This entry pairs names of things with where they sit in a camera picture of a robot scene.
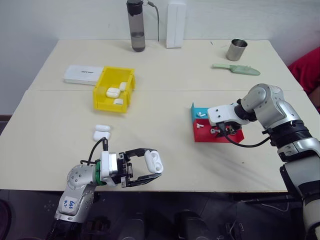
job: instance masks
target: red cloth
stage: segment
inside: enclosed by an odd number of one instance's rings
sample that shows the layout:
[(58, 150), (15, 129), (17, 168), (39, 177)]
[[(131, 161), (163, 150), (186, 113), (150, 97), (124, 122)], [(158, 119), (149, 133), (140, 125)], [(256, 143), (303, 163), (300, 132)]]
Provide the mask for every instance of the red cloth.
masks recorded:
[(320, 86), (320, 47), (292, 63), (289, 70), (309, 95)]

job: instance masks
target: plastic scraper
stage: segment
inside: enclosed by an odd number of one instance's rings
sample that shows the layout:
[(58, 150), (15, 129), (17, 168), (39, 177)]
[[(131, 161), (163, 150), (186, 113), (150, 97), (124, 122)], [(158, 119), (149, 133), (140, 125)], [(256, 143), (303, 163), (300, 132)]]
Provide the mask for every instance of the plastic scraper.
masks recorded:
[(230, 69), (231, 72), (235, 74), (245, 74), (245, 75), (260, 75), (260, 72), (250, 66), (242, 66), (242, 65), (227, 65), (227, 64), (213, 64), (212, 68), (220, 68), (220, 69)]

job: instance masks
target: black cable wire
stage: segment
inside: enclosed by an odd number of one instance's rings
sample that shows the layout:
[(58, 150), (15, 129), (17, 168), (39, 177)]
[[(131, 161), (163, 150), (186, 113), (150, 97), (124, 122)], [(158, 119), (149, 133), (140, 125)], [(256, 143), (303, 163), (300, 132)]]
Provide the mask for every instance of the black cable wire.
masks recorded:
[(158, 42), (159, 42), (159, 11), (158, 11), (158, 8), (157, 6), (151, 2), (151, 1), (148, 1), (148, 4), (151, 6), (151, 7), (154, 7), (155, 8), (155, 11), (156, 11), (156, 16), (158, 18)]
[(226, 125), (224, 123), (218, 123), (217, 124), (218, 128), (220, 129), (220, 132), (223, 134), (223, 136), (232, 144), (234, 145), (237, 145), (239, 147), (242, 147), (242, 148), (255, 148), (255, 147), (259, 147), (261, 146), (262, 144), (264, 144), (265, 142), (267, 142), (270, 137), (268, 136), (265, 140), (257, 143), (257, 144), (254, 144), (254, 145), (244, 145), (244, 144), (240, 144), (240, 143), (237, 143), (236, 141), (233, 141), (230, 137), (228, 137), (228, 134), (226, 133)]
[(88, 161), (84, 161), (85, 163), (87, 163), (87, 165), (89, 166), (89, 164), (94, 164), (94, 161), (91, 161), (92, 155), (94, 154), (94, 151), (96, 149), (96, 147), (99, 145), (99, 143), (102, 142), (102, 146), (103, 146), (103, 151), (108, 151), (108, 139), (104, 136), (103, 138), (101, 138), (99, 141), (96, 142), (96, 144), (93, 146), (91, 152), (90, 152), (90, 156), (89, 156), (89, 160)]
[(265, 142), (267, 142), (267, 141), (270, 139), (270, 137), (267, 137), (265, 140), (263, 140), (263, 141), (261, 141), (261, 142), (259, 142), (259, 143), (257, 143), (257, 144), (254, 144), (254, 145), (243, 145), (243, 144), (240, 144), (240, 143), (237, 143), (237, 142), (233, 141), (231, 138), (228, 137), (227, 134), (225, 134), (225, 132), (223, 133), (223, 135), (224, 135), (224, 137), (225, 137), (230, 143), (232, 143), (232, 144), (234, 144), (234, 145), (237, 145), (237, 146), (239, 146), (239, 147), (243, 147), (243, 148), (255, 148), (255, 147), (259, 147), (259, 146), (261, 146), (262, 144), (264, 144)]

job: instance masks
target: table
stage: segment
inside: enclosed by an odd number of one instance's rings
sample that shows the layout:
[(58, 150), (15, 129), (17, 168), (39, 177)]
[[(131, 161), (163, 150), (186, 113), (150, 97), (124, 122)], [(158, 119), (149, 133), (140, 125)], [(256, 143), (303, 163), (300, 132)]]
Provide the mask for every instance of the table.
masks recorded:
[[(185, 40), (182, 48), (166, 49), (147, 40), (143, 52), (134, 52), (128, 40), (60, 40), (30, 86), (31, 90), (91, 90), (80, 84), (65, 84), (69, 65), (134, 68), (136, 91), (248, 91), (268, 83), (284, 91), (302, 90), (268, 40), (249, 40), (239, 61), (225, 55), (230, 40)], [(259, 76), (211, 69), (214, 63), (249, 65)]]
[[(157, 149), (164, 172), (133, 188), (100, 191), (285, 192), (283, 164), (268, 143), (246, 149), (231, 143), (194, 142), (190, 107), (235, 102), (257, 83), (277, 85), (314, 137), (319, 114), (267, 40), (248, 41), (240, 61), (260, 76), (211, 69), (228, 63), (229, 40), (186, 40), (181, 49), (165, 49), (154, 40), (133, 52), (126, 40), (60, 40), (0, 136), (0, 189), (63, 191), (68, 171), (86, 160), (95, 144), (96, 124), (112, 126), (109, 150)], [(96, 111), (91, 85), (63, 82), (71, 64), (135, 68), (136, 89), (125, 114)], [(244, 144), (260, 142), (258, 122), (243, 127)], [(99, 158), (100, 149), (94, 153)], [(136, 177), (148, 173), (134, 158)]]
[[(164, 172), (132, 188), (99, 191), (284, 192), (277, 149), (268, 143), (252, 149), (231, 143), (194, 142), (190, 107), (234, 102), (248, 91), (135, 91), (126, 114), (95, 111), (91, 91), (27, 90), (0, 136), (0, 189), (62, 191), (68, 171), (87, 159), (96, 124), (112, 126), (109, 150), (157, 149)], [(314, 137), (319, 115), (303, 91), (285, 98)], [(258, 122), (243, 127), (244, 144), (260, 142)], [(97, 159), (100, 148), (93, 159)], [(148, 173), (144, 159), (133, 158), (135, 176)]]

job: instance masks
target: gray water bottle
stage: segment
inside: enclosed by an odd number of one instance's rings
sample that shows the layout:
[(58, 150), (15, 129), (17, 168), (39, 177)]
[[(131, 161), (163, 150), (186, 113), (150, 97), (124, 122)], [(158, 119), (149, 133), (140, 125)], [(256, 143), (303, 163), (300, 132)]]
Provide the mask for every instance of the gray water bottle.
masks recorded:
[(136, 52), (142, 52), (146, 47), (142, 5), (143, 1), (141, 0), (127, 0), (126, 2), (129, 17), (131, 44), (133, 50)]

